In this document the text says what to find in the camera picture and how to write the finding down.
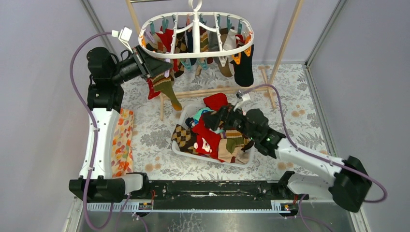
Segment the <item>olive striped long sock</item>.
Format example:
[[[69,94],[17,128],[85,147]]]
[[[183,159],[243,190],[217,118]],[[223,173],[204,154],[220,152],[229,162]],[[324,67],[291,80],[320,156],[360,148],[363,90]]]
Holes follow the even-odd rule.
[[[174,72],[170,71],[169,76],[165,77],[164,74],[157,75],[156,77],[151,78],[153,87],[155,91],[159,91],[166,95],[170,101],[172,107],[176,111],[181,111],[182,110],[182,105],[177,99],[174,89],[173,89],[173,84],[174,84]]]

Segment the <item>red snowflake christmas sock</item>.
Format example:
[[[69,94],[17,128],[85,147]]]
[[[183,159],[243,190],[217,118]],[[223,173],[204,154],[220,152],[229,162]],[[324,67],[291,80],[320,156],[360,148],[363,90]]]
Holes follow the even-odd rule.
[[[153,99],[153,98],[155,98],[155,97],[157,97],[161,94],[160,91],[156,91],[154,89],[154,86],[153,86],[153,83],[152,83],[151,79],[147,79],[146,83],[148,84],[148,89],[149,89],[148,96],[147,96],[148,100],[151,100],[151,99]]]

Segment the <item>dark navy sock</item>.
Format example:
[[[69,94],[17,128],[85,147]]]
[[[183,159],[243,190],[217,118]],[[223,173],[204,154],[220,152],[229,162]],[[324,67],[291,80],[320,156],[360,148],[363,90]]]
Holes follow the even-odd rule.
[[[247,56],[244,52],[240,53],[240,63],[232,61],[234,65],[234,80],[241,87],[249,87],[253,85],[254,77],[252,70],[252,59],[254,53],[254,45],[251,46],[250,55]]]

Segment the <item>white round clip hanger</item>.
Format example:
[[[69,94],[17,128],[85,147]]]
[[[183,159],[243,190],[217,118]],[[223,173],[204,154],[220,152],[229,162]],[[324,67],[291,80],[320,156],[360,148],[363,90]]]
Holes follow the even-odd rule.
[[[146,51],[153,57],[157,58],[169,58],[169,59],[183,59],[183,58],[210,58],[218,57],[221,59],[221,62],[224,63],[232,57],[237,63],[239,63],[239,58],[241,53],[245,53],[248,57],[251,55],[251,49],[254,43],[254,31],[250,23],[234,14],[223,13],[223,12],[201,12],[202,1],[198,1],[196,6],[193,5],[193,1],[188,1],[189,6],[192,8],[191,12],[173,12],[160,14],[149,19],[145,22],[140,29],[138,35],[139,45],[142,46],[143,50]],[[239,26],[237,28],[237,33],[240,35],[245,35],[244,45],[237,48],[236,46],[231,47],[230,49],[225,49],[222,45],[223,42],[220,39],[220,17],[226,17],[227,29],[231,29],[232,25],[230,24],[230,18],[235,18],[238,20]],[[172,42],[170,44],[170,50],[165,53],[155,53],[146,48],[146,39],[150,38],[150,35],[146,35],[146,27],[149,26],[154,21],[171,17],[174,22]],[[193,42],[193,52],[192,53],[176,53],[176,35],[191,29],[192,31],[192,42]],[[200,30],[205,29],[206,31],[214,32],[217,34],[218,40],[218,50],[205,52],[201,50],[201,35]]]

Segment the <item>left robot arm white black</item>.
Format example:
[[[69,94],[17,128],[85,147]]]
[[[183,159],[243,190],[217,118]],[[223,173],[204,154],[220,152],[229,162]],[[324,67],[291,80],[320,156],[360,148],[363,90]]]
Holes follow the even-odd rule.
[[[127,51],[123,60],[104,47],[88,51],[90,71],[87,99],[89,135],[82,169],[69,181],[69,190],[87,203],[119,203],[129,194],[143,199],[150,194],[146,173],[114,177],[111,154],[115,128],[120,118],[124,90],[122,84],[136,77],[147,79],[163,74],[172,64],[151,56],[141,46]]]

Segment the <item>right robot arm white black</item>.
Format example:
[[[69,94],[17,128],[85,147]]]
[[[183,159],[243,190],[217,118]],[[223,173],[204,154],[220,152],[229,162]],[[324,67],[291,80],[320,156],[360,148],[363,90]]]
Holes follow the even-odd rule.
[[[341,159],[293,145],[290,138],[269,127],[268,122],[260,109],[243,113],[231,106],[204,116],[208,129],[234,129],[251,139],[262,155],[292,162],[313,172],[326,184],[325,190],[338,206],[357,213],[372,186],[362,162],[353,156]]]

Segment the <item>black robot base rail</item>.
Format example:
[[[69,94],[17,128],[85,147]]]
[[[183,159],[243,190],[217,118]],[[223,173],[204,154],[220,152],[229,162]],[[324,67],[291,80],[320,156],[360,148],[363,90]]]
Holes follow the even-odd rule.
[[[297,203],[301,194],[283,181],[152,180],[132,200],[153,203],[155,210],[271,210],[272,203]]]

